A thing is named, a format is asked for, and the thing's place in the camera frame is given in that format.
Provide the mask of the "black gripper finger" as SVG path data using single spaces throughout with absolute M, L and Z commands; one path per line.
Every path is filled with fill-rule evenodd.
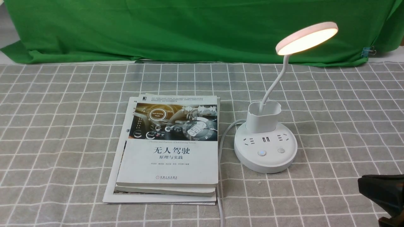
M 404 226 L 404 176 L 403 174 L 368 174 L 358 178 L 359 192 L 379 205 L 390 218 L 378 219 L 380 227 Z

